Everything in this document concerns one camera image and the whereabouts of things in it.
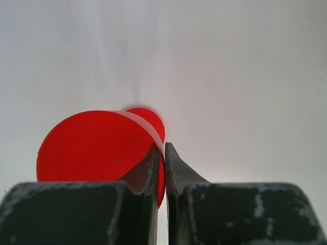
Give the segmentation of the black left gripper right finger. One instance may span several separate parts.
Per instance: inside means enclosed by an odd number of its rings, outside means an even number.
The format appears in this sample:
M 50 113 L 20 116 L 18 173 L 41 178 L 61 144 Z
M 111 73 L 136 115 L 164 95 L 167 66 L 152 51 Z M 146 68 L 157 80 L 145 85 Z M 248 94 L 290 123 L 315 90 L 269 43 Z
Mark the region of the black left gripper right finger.
M 290 183 L 211 183 L 165 145 L 169 244 L 326 244 L 304 192 Z

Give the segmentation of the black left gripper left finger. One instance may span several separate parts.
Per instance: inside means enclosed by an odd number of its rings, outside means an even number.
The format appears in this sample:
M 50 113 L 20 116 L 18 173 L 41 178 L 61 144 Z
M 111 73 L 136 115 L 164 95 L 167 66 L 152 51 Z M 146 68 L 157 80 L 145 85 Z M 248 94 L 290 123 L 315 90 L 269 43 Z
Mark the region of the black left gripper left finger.
M 114 182 L 15 185 L 1 203 L 1 244 L 156 244 L 160 152 Z

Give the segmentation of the red wine glass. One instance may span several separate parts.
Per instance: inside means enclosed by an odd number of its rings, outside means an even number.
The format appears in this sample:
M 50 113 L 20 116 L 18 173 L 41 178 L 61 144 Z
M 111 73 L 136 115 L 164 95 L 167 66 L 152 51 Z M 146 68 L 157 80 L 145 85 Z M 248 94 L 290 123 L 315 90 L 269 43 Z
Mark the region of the red wine glass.
M 36 160 L 36 178 L 49 181 L 116 181 L 155 145 L 163 152 L 166 131 L 152 110 L 91 110 L 54 126 Z

